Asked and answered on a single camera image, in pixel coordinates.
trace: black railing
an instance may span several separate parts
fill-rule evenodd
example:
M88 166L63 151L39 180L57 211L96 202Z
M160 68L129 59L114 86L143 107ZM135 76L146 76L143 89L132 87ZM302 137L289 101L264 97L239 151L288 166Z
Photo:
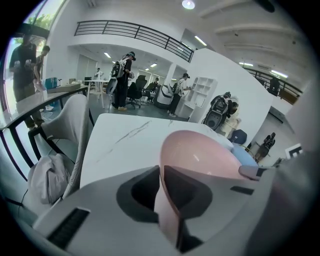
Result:
M74 35L117 35L146 41L164 48L187 62L190 62L194 51L183 43L160 31L147 26L118 20L88 20L78 22Z
M251 75L253 75L267 90L270 88L270 80L274 78L272 74L264 73L255 69L243 67L245 70L247 70ZM292 84L279 79L280 87L277 92L277 96L283 98L284 100L294 103L294 99L288 99L287 96L292 95L294 98L299 98L303 92L298 89L297 87L294 87Z

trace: marble table top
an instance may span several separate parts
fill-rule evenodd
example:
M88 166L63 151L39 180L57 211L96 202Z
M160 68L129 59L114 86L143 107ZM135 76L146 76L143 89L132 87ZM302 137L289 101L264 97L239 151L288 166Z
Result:
M80 187L159 165L163 141L179 130L198 132L212 139L218 137L215 131L199 123L111 113L99 115L84 155Z
M39 105L48 102L52 99L58 98L65 94L70 94L71 91L64 92L54 92L47 93L47 91L42 91L36 93L30 97L27 97L15 104L14 107L6 109L4 112L0 112L0 130L8 128L15 120L21 117L28 111L37 108Z

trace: tree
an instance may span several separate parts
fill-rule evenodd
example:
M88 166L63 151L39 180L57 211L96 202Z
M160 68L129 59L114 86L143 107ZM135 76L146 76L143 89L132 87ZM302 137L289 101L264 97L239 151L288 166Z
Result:
M35 17L30 17L27 21L27 24L33 24L35 21L34 23L35 26L48 30L53 18L54 18L53 15L42 14L41 16L38 16L36 20L35 20ZM14 41L16 44L22 44L22 38L15 38Z

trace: black chair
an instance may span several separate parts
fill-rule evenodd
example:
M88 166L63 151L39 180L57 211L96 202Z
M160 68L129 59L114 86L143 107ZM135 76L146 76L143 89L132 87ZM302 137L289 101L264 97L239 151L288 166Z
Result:
M147 99L147 101L149 101L151 95L150 95L150 91L147 89L142 89L142 97L143 97L143 101L145 101L145 97Z
M127 97L130 99L130 101L127 101L126 104L130 104L135 109L135 105L139 106L139 109L141 108L141 103L138 103L137 100L139 100L142 97L142 90L147 84L146 76L145 75L139 75L135 82L131 83L128 92Z
M91 77L91 76L86 76L86 77L84 78L84 81L86 81L86 80L92 80L92 77ZM84 85L85 85L85 86L89 86L89 83L90 83L90 82L84 82Z

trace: white wall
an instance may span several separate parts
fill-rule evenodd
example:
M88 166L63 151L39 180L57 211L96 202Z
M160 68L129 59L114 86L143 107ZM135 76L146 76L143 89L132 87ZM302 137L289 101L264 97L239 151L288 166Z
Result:
M275 133L275 144L270 149L269 155L262 159L259 162L259 165L272 166L278 158L286 159L285 150L299 143L296 135L287 122L281 123L271 114L268 114L261 128L252 140L252 147L257 148L254 142L261 145L264 142L264 139L272 133Z
M276 110L278 110L282 114L286 115L288 111L292 108L292 105L288 101L281 99L280 97L276 97L272 94L271 96L273 98L272 107L274 107Z
M317 75L285 116L304 151L314 152L320 148L319 98L320 75Z
M47 40L50 53L44 60L43 78L76 77L79 53L68 47L67 42L74 36L77 22L81 20L86 9L84 1L66 0L63 4Z
M81 19L126 21L158 30L180 41L185 29L197 34L215 51L227 56L224 44L215 34L212 25L186 10L181 3L172 0L143 1L117 0L99 2L97 8L89 8Z
M239 115L241 123L238 129L247 133L247 146L257 134L264 122L273 102L272 95L261 86L250 73L237 63L209 49L200 49L194 52L187 72L191 79L187 85L192 86L196 77L215 79L217 87L212 99L225 92L239 98ZM203 120L209 107L204 112Z

